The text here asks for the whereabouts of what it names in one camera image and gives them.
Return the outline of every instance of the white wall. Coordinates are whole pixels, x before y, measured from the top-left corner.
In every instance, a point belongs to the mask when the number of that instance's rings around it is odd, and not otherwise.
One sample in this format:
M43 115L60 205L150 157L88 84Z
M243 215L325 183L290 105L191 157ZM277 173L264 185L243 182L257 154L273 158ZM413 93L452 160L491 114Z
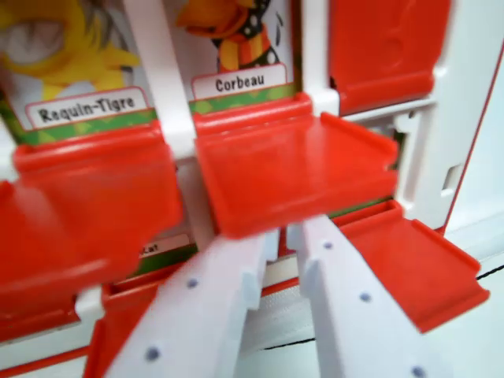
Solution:
M480 261L504 264L504 64L462 181L447 238Z

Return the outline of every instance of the yellow cartoon character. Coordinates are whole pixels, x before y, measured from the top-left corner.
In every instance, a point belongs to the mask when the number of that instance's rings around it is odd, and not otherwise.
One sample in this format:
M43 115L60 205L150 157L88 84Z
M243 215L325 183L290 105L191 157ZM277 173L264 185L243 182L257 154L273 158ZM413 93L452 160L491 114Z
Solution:
M86 81L130 85L139 59L99 0L0 0L0 61L43 82L43 100Z

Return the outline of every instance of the cartoon character card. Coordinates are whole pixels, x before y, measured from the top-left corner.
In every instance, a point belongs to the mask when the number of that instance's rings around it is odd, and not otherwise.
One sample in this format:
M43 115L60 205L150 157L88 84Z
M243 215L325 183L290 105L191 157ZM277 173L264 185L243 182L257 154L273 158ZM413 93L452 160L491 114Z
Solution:
M294 94L289 0L165 0L165 6L193 111Z
M0 1L0 114L39 144L156 117L121 0Z

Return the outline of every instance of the orange cartoon bird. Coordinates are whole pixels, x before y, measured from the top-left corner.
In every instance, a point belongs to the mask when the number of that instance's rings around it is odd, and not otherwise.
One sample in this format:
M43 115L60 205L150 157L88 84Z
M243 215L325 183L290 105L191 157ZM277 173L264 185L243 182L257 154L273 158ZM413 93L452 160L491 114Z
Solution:
M262 22L271 0L189 0L176 25L210 38L218 51L218 71L272 65L280 60Z

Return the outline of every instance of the plastic compartment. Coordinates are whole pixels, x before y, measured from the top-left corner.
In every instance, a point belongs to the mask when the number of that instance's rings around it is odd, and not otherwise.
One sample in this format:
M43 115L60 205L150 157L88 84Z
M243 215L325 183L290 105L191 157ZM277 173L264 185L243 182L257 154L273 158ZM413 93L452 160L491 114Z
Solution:
M428 95L449 12L450 0L332 0L329 71L339 113Z
M198 159L217 223L239 238L390 195L397 144L296 99L200 116Z
M142 247L181 220L175 165L157 124L21 146L0 190L2 315L73 298L133 273Z
M421 331L488 299L476 281L478 261L418 220L404 219L396 201L334 222Z
M103 299L106 315L94 327L84 378L105 376L110 363L156 296L159 284L180 266L172 265L108 287Z

